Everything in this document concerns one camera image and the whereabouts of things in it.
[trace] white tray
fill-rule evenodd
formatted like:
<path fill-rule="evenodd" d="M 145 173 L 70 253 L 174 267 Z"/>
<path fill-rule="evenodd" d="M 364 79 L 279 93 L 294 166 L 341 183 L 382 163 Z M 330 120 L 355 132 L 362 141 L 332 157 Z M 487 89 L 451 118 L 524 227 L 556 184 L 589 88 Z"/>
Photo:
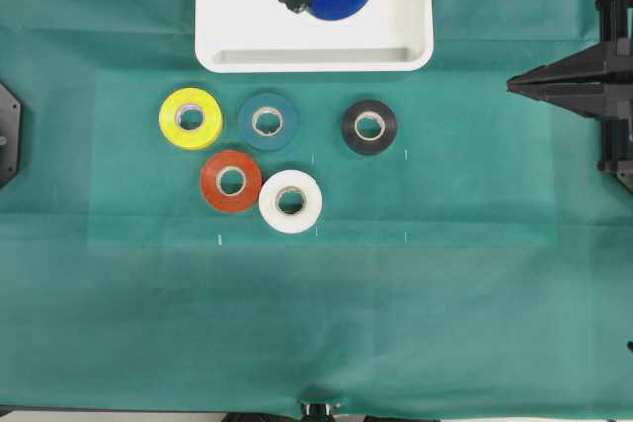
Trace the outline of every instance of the white tray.
<path fill-rule="evenodd" d="M 336 22 L 277 0 L 196 0 L 196 56 L 218 73 L 411 71 L 432 54 L 431 0 L 370 0 Z"/>

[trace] yellow tape roll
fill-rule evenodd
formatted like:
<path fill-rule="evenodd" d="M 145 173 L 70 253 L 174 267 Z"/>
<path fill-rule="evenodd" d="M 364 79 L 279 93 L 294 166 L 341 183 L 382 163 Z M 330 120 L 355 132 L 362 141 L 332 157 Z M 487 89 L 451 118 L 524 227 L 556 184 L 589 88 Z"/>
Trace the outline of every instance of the yellow tape roll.
<path fill-rule="evenodd" d="M 181 119 L 187 111 L 200 111 L 202 122 L 186 130 Z M 202 89 L 185 88 L 172 93 L 160 108 L 160 130 L 167 140 L 185 150 L 202 150 L 214 143 L 222 132 L 222 111 L 211 94 Z"/>

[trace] dark teal tape roll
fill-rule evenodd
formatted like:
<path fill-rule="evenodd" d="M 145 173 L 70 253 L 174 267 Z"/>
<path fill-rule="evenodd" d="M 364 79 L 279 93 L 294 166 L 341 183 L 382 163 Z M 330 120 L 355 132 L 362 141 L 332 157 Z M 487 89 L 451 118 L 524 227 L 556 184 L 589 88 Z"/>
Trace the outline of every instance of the dark teal tape roll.
<path fill-rule="evenodd" d="M 255 128 L 256 115 L 272 113 L 280 117 L 280 128 L 272 134 L 264 134 Z M 290 101 L 278 94 L 263 93 L 253 96 L 239 112 L 239 131 L 244 140 L 259 150 L 279 150 L 285 147 L 297 133 L 297 111 Z"/>

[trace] green cloth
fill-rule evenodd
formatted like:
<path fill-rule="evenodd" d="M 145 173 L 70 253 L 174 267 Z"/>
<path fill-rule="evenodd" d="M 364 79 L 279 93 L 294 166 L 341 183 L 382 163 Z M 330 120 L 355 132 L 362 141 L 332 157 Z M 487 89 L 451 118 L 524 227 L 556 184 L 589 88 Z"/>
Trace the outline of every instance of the green cloth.
<path fill-rule="evenodd" d="M 0 404 L 633 418 L 633 198 L 596 171 L 597 122 L 505 92 L 597 41 L 593 1 L 434 0 L 414 73 L 217 75 L 194 0 L 0 0 L 0 80 L 26 107 L 0 191 Z M 184 85 L 226 114 L 211 150 L 160 134 Z M 249 151 L 319 181 L 318 234 L 198 190 L 263 90 L 301 127 Z M 340 133 L 365 97 L 400 121 L 374 158 Z"/>

